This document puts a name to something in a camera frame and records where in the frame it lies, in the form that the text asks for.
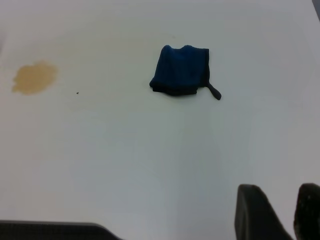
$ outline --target brown stain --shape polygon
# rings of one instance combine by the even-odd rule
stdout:
[[[13,82],[12,92],[23,95],[33,95],[44,91],[57,79],[58,69],[45,61],[35,62],[33,65],[22,66]]]

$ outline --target black plastic part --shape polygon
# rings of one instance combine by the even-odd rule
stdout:
[[[234,228],[237,240],[292,240],[267,196],[255,185],[238,187]]]
[[[93,223],[0,221],[0,240],[120,240]]]
[[[302,184],[294,214],[294,231],[298,240],[320,239],[320,187]]]
[[[312,3],[316,14],[318,15],[318,19],[320,20],[320,0],[312,0]]]

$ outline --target folded blue fabric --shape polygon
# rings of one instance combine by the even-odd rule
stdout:
[[[220,100],[221,94],[210,83],[209,49],[186,45],[181,49],[164,46],[150,87],[171,96],[196,94],[207,87]]]

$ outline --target white table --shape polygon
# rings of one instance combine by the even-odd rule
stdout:
[[[239,184],[293,236],[320,184],[320,22],[310,0],[1,0],[0,219],[101,224],[127,240],[235,239]],[[152,92],[164,45],[210,49],[191,97]],[[58,69],[12,93],[18,69]]]

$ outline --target black strap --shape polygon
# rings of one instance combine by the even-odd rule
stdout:
[[[210,83],[208,84],[207,87],[216,99],[218,100],[221,99],[221,93],[217,89],[215,89]]]

